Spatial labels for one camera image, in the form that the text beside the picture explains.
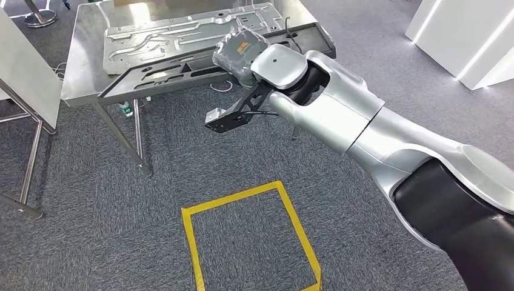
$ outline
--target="table top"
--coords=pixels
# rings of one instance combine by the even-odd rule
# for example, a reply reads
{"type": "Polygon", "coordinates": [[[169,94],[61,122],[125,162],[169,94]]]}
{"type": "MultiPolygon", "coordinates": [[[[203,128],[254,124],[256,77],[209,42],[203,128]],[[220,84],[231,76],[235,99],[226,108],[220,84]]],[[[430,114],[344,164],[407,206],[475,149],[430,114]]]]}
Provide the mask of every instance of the table top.
{"type": "Polygon", "coordinates": [[[114,1],[81,4],[77,9],[61,99],[68,106],[96,102],[116,76],[103,69],[104,34],[109,27],[143,24],[197,13],[271,2],[291,27],[316,22],[300,0],[153,0],[115,6],[114,1]]]}

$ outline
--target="orange label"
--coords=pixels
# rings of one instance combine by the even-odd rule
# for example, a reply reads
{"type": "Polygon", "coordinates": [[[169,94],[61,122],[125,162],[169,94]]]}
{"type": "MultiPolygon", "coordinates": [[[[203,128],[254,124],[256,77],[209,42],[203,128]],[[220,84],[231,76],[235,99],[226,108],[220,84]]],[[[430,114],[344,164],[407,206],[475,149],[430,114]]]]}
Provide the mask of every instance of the orange label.
{"type": "Polygon", "coordinates": [[[242,44],[238,47],[238,53],[241,53],[245,47],[248,46],[248,42],[243,41],[242,44]]]}

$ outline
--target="black cable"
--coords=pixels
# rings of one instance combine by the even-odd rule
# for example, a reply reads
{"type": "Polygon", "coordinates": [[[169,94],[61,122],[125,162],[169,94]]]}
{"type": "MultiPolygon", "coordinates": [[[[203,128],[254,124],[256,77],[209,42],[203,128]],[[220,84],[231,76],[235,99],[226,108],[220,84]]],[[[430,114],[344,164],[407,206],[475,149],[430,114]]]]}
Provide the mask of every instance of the black cable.
{"type": "Polygon", "coordinates": [[[289,16],[285,18],[285,32],[287,33],[287,36],[293,41],[293,43],[296,44],[296,47],[298,48],[300,53],[303,55],[304,53],[302,51],[302,48],[296,43],[295,38],[291,35],[291,32],[289,31],[289,28],[287,27],[287,20],[289,18],[290,18],[289,16]]]}

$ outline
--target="robotic arm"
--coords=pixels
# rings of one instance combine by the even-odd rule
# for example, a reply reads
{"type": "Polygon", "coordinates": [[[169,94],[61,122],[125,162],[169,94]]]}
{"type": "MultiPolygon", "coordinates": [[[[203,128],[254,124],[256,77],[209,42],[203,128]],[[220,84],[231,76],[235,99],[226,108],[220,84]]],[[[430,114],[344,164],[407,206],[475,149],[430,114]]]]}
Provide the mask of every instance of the robotic arm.
{"type": "Polygon", "coordinates": [[[251,71],[258,82],[251,93],[208,113],[208,128],[249,122],[241,109],[255,113],[269,96],[279,116],[357,161],[403,226],[445,251],[469,290],[514,290],[514,172],[507,166],[385,108],[362,78],[320,52],[274,44],[251,71]]]}

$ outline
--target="metal rod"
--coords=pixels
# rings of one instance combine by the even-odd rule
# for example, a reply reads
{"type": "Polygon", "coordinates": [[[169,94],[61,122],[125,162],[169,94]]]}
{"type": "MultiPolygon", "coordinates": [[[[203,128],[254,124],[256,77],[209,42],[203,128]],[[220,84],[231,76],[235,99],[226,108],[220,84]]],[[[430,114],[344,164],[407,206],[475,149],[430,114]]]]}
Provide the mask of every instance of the metal rod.
{"type": "Polygon", "coordinates": [[[19,202],[27,205],[28,191],[30,190],[30,183],[32,182],[32,173],[34,172],[34,165],[36,164],[36,156],[38,155],[39,138],[41,137],[41,130],[43,122],[38,122],[38,128],[32,141],[32,148],[30,149],[30,156],[28,157],[27,171],[25,172],[25,179],[23,180],[23,187],[21,188],[21,195],[19,202]]]}
{"type": "Polygon", "coordinates": [[[148,167],[147,164],[141,159],[141,157],[138,155],[138,152],[134,149],[134,147],[131,145],[130,141],[127,139],[127,137],[123,134],[121,129],[116,125],[114,120],[112,120],[111,116],[105,109],[98,103],[93,103],[93,108],[98,113],[98,115],[105,121],[105,124],[107,124],[107,127],[114,133],[118,141],[121,143],[121,145],[127,150],[129,155],[136,161],[138,167],[140,167],[143,171],[143,173],[147,176],[152,175],[152,171],[148,167]]]}
{"type": "Polygon", "coordinates": [[[26,118],[26,117],[30,117],[30,114],[25,112],[25,113],[15,114],[15,115],[11,115],[11,116],[6,116],[6,117],[0,117],[0,123],[7,122],[7,121],[13,121],[13,120],[21,119],[21,118],[26,118]]]}
{"type": "Polygon", "coordinates": [[[32,207],[29,207],[25,204],[21,204],[20,202],[14,200],[11,197],[5,196],[3,194],[0,194],[0,203],[7,204],[11,207],[14,207],[18,209],[19,211],[25,213],[28,216],[32,216],[34,218],[41,218],[43,216],[43,213],[39,210],[36,210],[32,207]]]}
{"type": "Polygon", "coordinates": [[[141,159],[143,159],[143,144],[141,141],[141,120],[139,119],[139,106],[137,99],[134,99],[134,120],[136,121],[136,146],[138,148],[138,155],[141,159]]]}
{"type": "Polygon", "coordinates": [[[32,11],[32,13],[34,13],[34,15],[38,19],[39,23],[44,23],[45,18],[39,12],[39,9],[36,7],[36,4],[34,4],[34,2],[32,2],[31,0],[25,0],[25,3],[27,4],[30,11],[32,11]]]}
{"type": "Polygon", "coordinates": [[[39,122],[43,121],[43,128],[49,133],[54,134],[55,129],[44,119],[40,118],[35,110],[33,110],[9,85],[7,85],[4,80],[0,79],[0,89],[2,89],[9,97],[11,97],[12,101],[14,101],[23,111],[27,112],[32,116],[34,121],[39,122]]]}
{"type": "Polygon", "coordinates": [[[297,139],[299,136],[299,130],[298,130],[298,127],[295,126],[295,128],[293,128],[293,139],[297,139]]]}

